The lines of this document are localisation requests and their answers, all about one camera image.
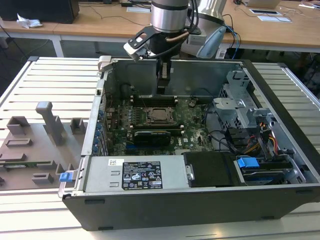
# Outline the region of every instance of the yellow wire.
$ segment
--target yellow wire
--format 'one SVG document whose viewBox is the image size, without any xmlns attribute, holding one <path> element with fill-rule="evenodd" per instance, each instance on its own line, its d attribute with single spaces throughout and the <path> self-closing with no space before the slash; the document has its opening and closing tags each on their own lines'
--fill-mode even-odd
<svg viewBox="0 0 320 240">
<path fill-rule="evenodd" d="M 251 147 L 250 149 L 248 149 L 248 150 L 245 151 L 244 153 L 247 154 L 247 153 L 253 151 L 254 149 L 256 149 L 257 147 L 259 147 L 259 143 L 257 143 L 256 145 L 254 145 L 253 147 Z"/>
<path fill-rule="evenodd" d="M 272 142 L 273 142 L 273 150 L 274 150 L 274 152 L 276 152 L 276 141 L 274 140 L 273 137 L 269 137 L 269 139 L 272 140 Z"/>
</svg>

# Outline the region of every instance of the aluminum extrusion table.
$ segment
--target aluminum extrusion table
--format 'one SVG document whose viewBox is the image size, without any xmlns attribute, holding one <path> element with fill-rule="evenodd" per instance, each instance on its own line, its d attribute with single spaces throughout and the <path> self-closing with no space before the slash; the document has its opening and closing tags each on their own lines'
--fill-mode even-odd
<svg viewBox="0 0 320 240">
<path fill-rule="evenodd" d="M 0 141 L 8 134 L 11 116 L 30 123 L 43 120 L 35 111 L 38 101 L 52 101 L 62 122 L 89 119 L 95 93 L 98 59 L 40 57 L 28 61 L 0 98 Z M 316 149 L 320 151 L 320 103 L 286 67 L 254 63 Z M 262 106 L 265 103 L 256 93 Z M 320 203 L 305 204 L 277 220 L 229 222 L 192 226 L 88 232 L 69 212 L 58 189 L 0 191 L 0 239 L 87 240 L 314 240 L 320 238 Z"/>
</svg>

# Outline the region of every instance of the motherboard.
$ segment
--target motherboard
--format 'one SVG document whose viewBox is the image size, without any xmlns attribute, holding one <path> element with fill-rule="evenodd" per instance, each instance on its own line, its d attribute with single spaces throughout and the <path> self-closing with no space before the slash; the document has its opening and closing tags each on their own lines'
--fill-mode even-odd
<svg viewBox="0 0 320 240">
<path fill-rule="evenodd" d="M 104 125 L 108 155 L 181 155 L 214 150 L 204 124 L 210 102 L 173 96 L 131 96 L 116 102 L 107 97 Z"/>
</svg>

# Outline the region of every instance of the warning label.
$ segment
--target warning label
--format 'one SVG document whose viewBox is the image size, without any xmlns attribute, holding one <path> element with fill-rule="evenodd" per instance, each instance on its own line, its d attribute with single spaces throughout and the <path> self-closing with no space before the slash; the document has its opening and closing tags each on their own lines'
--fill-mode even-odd
<svg viewBox="0 0 320 240">
<path fill-rule="evenodd" d="M 123 163 L 123 190 L 144 190 L 162 188 L 162 175 L 159 161 Z"/>
</svg>

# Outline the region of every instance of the blue cable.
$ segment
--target blue cable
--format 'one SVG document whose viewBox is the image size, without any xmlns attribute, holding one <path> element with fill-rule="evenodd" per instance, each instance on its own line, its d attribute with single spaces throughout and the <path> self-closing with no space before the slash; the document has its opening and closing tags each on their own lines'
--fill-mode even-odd
<svg viewBox="0 0 320 240">
<path fill-rule="evenodd" d="M 234 52 L 234 55 L 233 55 L 233 57 L 232 57 L 232 59 L 234 59 L 235 58 L 235 56 L 236 56 L 236 54 L 237 54 L 237 51 L 238 51 L 238 48 L 239 48 L 239 46 L 240 46 L 240 44 L 239 44 L 239 39 L 238 39 L 238 35 L 235 33 L 235 31 L 233 30 L 233 29 L 231 29 L 229 26 L 227 26 L 227 25 L 224 25 L 227 29 L 229 29 L 230 30 L 230 32 L 232 33 L 232 35 L 235 37 L 235 39 L 236 39 L 236 44 L 235 44 L 235 52 Z"/>
<path fill-rule="evenodd" d="M 238 34 L 235 33 L 235 37 L 236 37 L 236 45 L 235 45 L 235 51 L 234 51 L 234 55 L 233 55 L 232 59 L 235 58 L 235 56 L 236 56 L 236 54 L 237 54 L 237 51 L 238 51 L 238 49 L 239 49 L 239 46 L 240 46 L 240 44 L 238 44 L 238 43 L 239 43 Z"/>
</svg>

